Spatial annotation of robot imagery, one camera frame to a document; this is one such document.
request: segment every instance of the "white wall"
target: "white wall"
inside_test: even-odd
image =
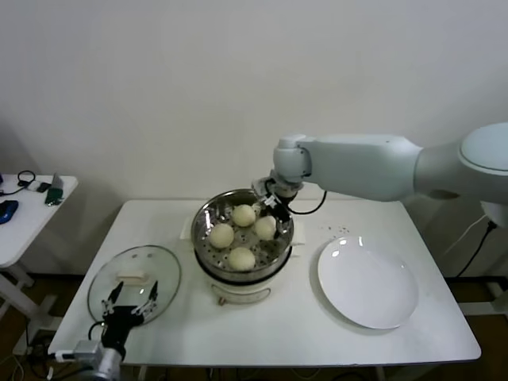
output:
[[[123,201],[246,187],[284,133],[426,146],[508,120],[506,12],[503,0],[1,2],[2,171],[81,182],[25,262],[83,272]],[[442,210],[410,208],[422,229]]]

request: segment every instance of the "power cord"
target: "power cord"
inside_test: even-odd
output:
[[[487,230],[485,231],[485,234],[483,234],[482,240],[479,242],[478,248],[476,249],[475,253],[471,257],[471,259],[466,263],[462,271],[459,273],[457,278],[459,278],[469,267],[471,262],[476,258],[478,255],[480,249],[483,247],[483,243],[487,239],[488,235],[492,232],[492,230],[496,229],[498,226],[495,224],[495,222],[489,221],[489,224],[487,225]]]
[[[475,222],[473,222],[472,224],[470,224],[468,226],[467,229],[464,230],[464,232],[460,235],[459,238],[456,239],[455,242],[453,242],[451,245],[449,245],[449,247],[443,252],[443,254],[441,254],[441,256],[446,256],[449,252],[452,251],[453,248],[455,248],[455,246],[462,241],[462,239],[464,237],[466,237],[466,235],[469,233],[469,230],[473,229],[476,225],[478,225],[481,221],[483,221],[483,219],[486,217],[487,215],[483,215],[482,217],[480,217],[479,219],[477,219]]]
[[[30,347],[29,343],[29,337],[28,337],[28,318],[25,317],[25,341],[26,341],[26,348],[28,349]],[[32,372],[32,374],[37,377],[38,379],[46,379],[46,380],[52,380],[52,381],[64,381],[65,379],[68,379],[72,377],[73,375],[78,375],[80,373],[83,373],[84,371],[90,371],[92,370],[92,367],[86,366],[79,369],[76,369],[74,371],[70,371],[65,375],[62,375],[65,369],[67,369],[69,366],[72,365],[72,363],[64,365],[61,369],[59,369],[56,372],[52,371],[52,367],[48,367],[48,362],[52,358],[48,355],[48,349],[49,345],[51,344],[51,341],[53,339],[53,335],[44,335],[41,337],[36,337],[32,340],[31,347],[32,352],[26,356],[26,361],[29,364],[29,369]],[[40,374],[35,369],[36,364],[41,364],[44,374]]]
[[[27,175],[30,175],[30,179],[23,179],[22,176],[27,176]],[[29,170],[25,170],[25,171],[21,171],[21,172],[18,172],[17,174],[17,183],[18,184],[23,184],[19,189],[16,189],[14,192],[4,192],[3,190],[0,190],[0,197],[3,197],[3,196],[12,196],[13,194],[16,194],[16,193],[19,193],[21,191],[23,191],[24,189],[28,188],[30,186],[31,183],[33,183],[36,179],[36,174],[32,171],[29,171]]]

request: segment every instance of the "black cable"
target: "black cable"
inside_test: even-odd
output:
[[[21,177],[24,175],[31,175],[31,179],[30,180],[22,179]],[[0,197],[12,196],[13,194],[23,191],[24,189],[28,188],[31,183],[33,183],[35,181],[36,177],[37,177],[37,175],[34,172],[29,171],[29,170],[24,170],[24,171],[18,172],[17,173],[18,183],[24,183],[25,185],[23,185],[19,189],[16,189],[14,192],[5,193],[3,190],[0,190]]]
[[[478,255],[480,249],[483,247],[483,243],[487,239],[488,235],[492,232],[492,230],[494,230],[497,227],[498,226],[495,224],[495,222],[489,221],[489,224],[487,225],[487,230],[485,231],[485,234],[483,234],[482,240],[479,242],[478,248],[476,249],[476,251],[473,254],[473,256],[471,257],[471,259],[466,263],[466,265],[464,266],[462,271],[459,273],[457,278],[459,278],[468,269],[468,267],[471,264],[471,262],[476,258],[476,256]]]
[[[344,377],[349,377],[350,375],[355,375],[358,377],[358,379],[361,379],[362,381],[368,381],[368,378],[362,375],[361,373],[357,371],[347,371],[346,373],[342,373],[341,375],[336,375],[332,378],[332,381],[338,381],[339,379],[343,379]]]
[[[323,192],[323,198],[321,199],[321,202],[319,202],[319,205],[317,205],[314,209],[309,210],[308,212],[297,212],[297,211],[295,211],[295,210],[292,210],[292,209],[289,207],[289,205],[285,205],[284,207],[285,207],[287,210],[289,210],[292,214],[297,214],[297,215],[299,215],[299,216],[305,216],[305,215],[307,215],[307,214],[312,214],[312,213],[314,213],[314,212],[317,212],[317,211],[319,210],[319,208],[321,208],[321,207],[323,206],[323,204],[325,203],[325,200],[326,200],[326,194],[327,194],[327,193],[328,193],[328,192],[325,190],[325,191]]]
[[[103,320],[96,321],[94,324],[91,325],[91,327],[88,329],[88,340],[92,340],[92,331],[94,330],[95,327],[101,325],[103,322],[104,322]]]
[[[268,181],[265,181],[264,182],[264,189],[266,190],[266,192],[268,194],[271,194],[270,190],[268,189],[268,182],[270,182],[270,180]],[[307,212],[297,212],[296,210],[292,210],[289,205],[286,205],[286,204],[283,204],[283,203],[280,203],[280,205],[282,205],[284,208],[286,208],[287,211],[291,212],[292,214],[296,214],[298,216],[305,216],[307,214],[312,214],[314,212],[317,212],[319,210],[319,208],[321,208],[323,206],[323,204],[325,203],[325,200],[326,200],[326,195],[328,194],[328,191],[325,190],[323,192],[323,198],[321,199],[321,202],[319,202],[319,205],[317,205],[314,209],[312,210],[309,210]]]

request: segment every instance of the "floor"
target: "floor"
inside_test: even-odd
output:
[[[38,279],[36,284],[25,290],[35,302],[40,302],[47,294],[57,294],[58,300],[52,310],[52,314],[63,316],[71,300],[79,287],[77,280],[54,280]],[[489,294],[481,285],[474,283],[453,284],[451,286],[457,301],[480,302],[488,300]],[[466,379],[482,381],[498,381],[508,379],[508,321],[503,316],[468,317],[468,322],[478,339],[483,354],[482,357],[471,363],[443,364],[420,378],[421,381],[445,381],[449,379]],[[21,336],[25,327],[25,320],[20,313],[10,308],[6,316],[0,321],[0,359],[10,355],[13,346]],[[30,371],[26,359],[21,359],[21,365],[25,369],[24,381],[35,381],[38,378]],[[56,371],[61,369],[60,364],[54,364]],[[0,381],[12,379],[15,363],[12,358],[0,364]],[[33,365],[34,371],[44,373],[40,364]],[[66,368],[56,377],[59,381],[62,375],[73,371],[75,367]],[[136,379],[139,368],[125,367],[123,370],[125,379]],[[277,380],[291,381],[302,378],[308,379],[315,373],[315,369],[294,370],[279,369],[215,369],[212,374],[213,381],[246,381],[246,380]],[[397,371],[397,368],[388,368],[387,375]],[[146,379],[163,381],[193,380],[207,381],[208,372],[204,368],[149,368]],[[21,381],[20,372],[15,375],[17,381]],[[66,378],[68,380],[80,379],[78,376]],[[376,380],[373,368],[326,368],[321,369],[312,378],[315,381],[362,381]]]

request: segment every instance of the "table leg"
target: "table leg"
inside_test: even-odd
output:
[[[21,311],[27,318],[39,319],[46,323],[51,319],[48,314],[43,313],[39,306],[32,299],[14,286],[5,276],[0,275],[0,296],[11,306]]]
[[[502,291],[497,283],[488,286],[495,299],[492,302],[459,303],[465,316],[505,315],[508,318],[508,291]]]
[[[7,271],[17,280],[23,282],[26,286],[33,286],[33,279],[29,277],[25,269],[20,264],[13,264],[7,268]]]
[[[21,338],[18,340],[14,347],[13,354],[24,355],[26,353],[26,341],[32,342],[33,338],[40,330],[56,331],[61,317],[52,317],[49,315],[49,310],[56,300],[55,295],[48,295],[44,301],[38,306],[28,296],[23,294],[18,286],[13,285],[8,279],[0,274],[0,297],[5,299],[11,306],[24,314],[30,322],[28,323],[28,330],[24,331]]]

